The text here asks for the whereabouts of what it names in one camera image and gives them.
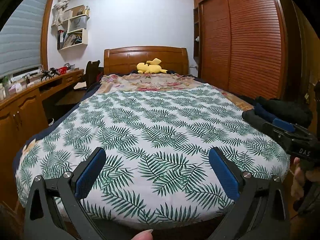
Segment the person's right hand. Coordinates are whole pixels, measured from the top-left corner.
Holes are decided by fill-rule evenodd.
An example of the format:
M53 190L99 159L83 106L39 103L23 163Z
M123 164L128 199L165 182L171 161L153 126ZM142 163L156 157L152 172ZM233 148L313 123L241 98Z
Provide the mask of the person's right hand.
M320 172L319 168L312 170L312 171L306 171L304 172L300 168L300 159L295 158L293 162L296 166L295 172L293 175L293 184L291 186L291 196L295 200L299 200L304 196L304 189L303 186L305 184L306 180L309 180L311 182L319 183L320 182Z

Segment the person's left hand thumb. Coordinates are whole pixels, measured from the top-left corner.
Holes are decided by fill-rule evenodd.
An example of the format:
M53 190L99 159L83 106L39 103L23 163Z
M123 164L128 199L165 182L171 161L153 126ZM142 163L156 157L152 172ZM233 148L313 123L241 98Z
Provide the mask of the person's left hand thumb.
M135 235L131 240L153 240L153 230L145 230Z

